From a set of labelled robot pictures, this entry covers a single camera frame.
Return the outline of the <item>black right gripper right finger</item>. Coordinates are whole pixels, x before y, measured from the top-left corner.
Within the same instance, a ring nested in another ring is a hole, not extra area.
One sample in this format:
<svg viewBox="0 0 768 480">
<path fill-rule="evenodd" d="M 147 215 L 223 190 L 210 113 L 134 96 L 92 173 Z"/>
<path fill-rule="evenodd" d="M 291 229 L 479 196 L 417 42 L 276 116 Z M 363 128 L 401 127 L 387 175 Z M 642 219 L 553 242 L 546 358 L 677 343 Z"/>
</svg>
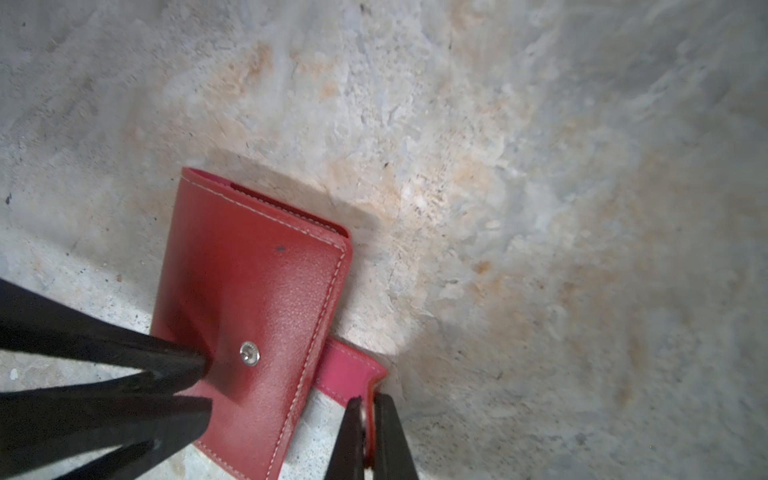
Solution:
<svg viewBox="0 0 768 480">
<path fill-rule="evenodd" d="M 374 480 L 418 480 L 411 450 L 393 398 L 378 393 L 375 407 Z"/>
</svg>

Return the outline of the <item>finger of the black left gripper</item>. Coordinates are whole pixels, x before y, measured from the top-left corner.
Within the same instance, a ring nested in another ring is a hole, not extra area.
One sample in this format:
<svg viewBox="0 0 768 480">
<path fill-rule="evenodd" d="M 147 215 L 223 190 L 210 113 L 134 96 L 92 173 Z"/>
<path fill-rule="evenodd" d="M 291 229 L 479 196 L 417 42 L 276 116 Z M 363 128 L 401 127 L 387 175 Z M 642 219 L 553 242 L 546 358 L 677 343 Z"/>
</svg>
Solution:
<svg viewBox="0 0 768 480">
<path fill-rule="evenodd" d="M 1 348 L 138 371 L 84 387 L 112 393 L 173 394 L 194 385 L 206 368 L 206 358 L 191 348 L 106 323 L 6 280 Z"/>
<path fill-rule="evenodd" d="M 84 385 L 1 395 L 1 477 L 105 450 L 64 479 L 136 479 L 199 439 L 213 402 Z"/>
</svg>

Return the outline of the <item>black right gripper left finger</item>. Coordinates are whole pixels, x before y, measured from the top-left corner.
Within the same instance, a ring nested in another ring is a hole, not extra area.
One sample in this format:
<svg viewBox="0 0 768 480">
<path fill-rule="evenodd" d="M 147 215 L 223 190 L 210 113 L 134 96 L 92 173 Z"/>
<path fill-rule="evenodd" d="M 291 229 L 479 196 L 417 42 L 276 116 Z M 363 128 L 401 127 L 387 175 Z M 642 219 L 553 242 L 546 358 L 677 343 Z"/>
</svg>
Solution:
<svg viewBox="0 0 768 480">
<path fill-rule="evenodd" d="M 346 406 L 324 479 L 363 480 L 365 452 L 362 398 L 355 397 Z"/>
</svg>

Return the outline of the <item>red leather card holder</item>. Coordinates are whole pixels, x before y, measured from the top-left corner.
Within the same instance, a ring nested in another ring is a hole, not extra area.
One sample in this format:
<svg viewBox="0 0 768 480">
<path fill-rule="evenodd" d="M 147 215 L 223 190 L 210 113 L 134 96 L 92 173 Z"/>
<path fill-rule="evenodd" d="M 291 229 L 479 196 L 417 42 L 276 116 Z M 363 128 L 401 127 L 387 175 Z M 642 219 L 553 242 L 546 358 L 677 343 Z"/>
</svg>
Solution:
<svg viewBox="0 0 768 480">
<path fill-rule="evenodd" d="M 232 476 L 279 476 L 312 390 L 373 414 L 386 368 L 329 334 L 352 260 L 344 226 L 183 169 L 151 332 L 205 356 L 197 445 Z"/>
</svg>

